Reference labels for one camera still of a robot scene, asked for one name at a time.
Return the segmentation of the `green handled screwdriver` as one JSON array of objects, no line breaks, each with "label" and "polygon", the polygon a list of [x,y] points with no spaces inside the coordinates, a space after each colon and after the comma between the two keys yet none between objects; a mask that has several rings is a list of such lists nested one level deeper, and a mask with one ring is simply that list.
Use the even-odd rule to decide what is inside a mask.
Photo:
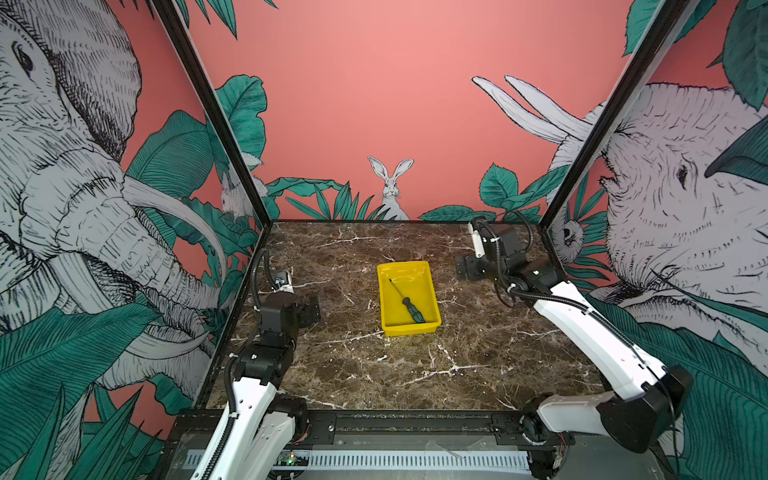
[{"label": "green handled screwdriver", "polygon": [[395,289],[395,291],[401,297],[401,303],[405,306],[405,308],[406,308],[407,312],[409,313],[411,319],[415,323],[417,323],[417,324],[424,324],[426,322],[426,319],[425,319],[424,315],[413,304],[411,299],[403,294],[403,292],[399,289],[399,287],[395,284],[395,282],[392,279],[389,280],[389,283],[392,285],[392,287]]}]

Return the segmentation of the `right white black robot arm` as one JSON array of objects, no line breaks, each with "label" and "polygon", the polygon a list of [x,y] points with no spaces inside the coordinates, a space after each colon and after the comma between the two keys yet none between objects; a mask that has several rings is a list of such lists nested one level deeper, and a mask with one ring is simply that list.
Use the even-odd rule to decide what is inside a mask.
[{"label": "right white black robot arm", "polygon": [[621,333],[548,258],[531,261],[511,226],[468,224],[474,254],[456,260],[466,280],[490,279],[501,298],[525,302],[564,333],[607,381],[606,392],[586,396],[542,395],[523,410],[526,440],[542,445],[562,433],[612,438],[644,453],[682,413],[693,386],[682,366],[666,366]]}]

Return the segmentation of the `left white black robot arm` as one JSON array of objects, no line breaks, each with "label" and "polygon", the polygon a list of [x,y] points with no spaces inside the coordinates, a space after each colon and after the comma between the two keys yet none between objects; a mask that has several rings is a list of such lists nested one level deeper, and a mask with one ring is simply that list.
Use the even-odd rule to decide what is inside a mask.
[{"label": "left white black robot arm", "polygon": [[194,479],[266,479],[284,448],[309,431],[306,401],[278,389],[293,363],[299,330],[321,320],[319,301],[278,291],[257,309],[258,339],[227,362],[227,405]]}]

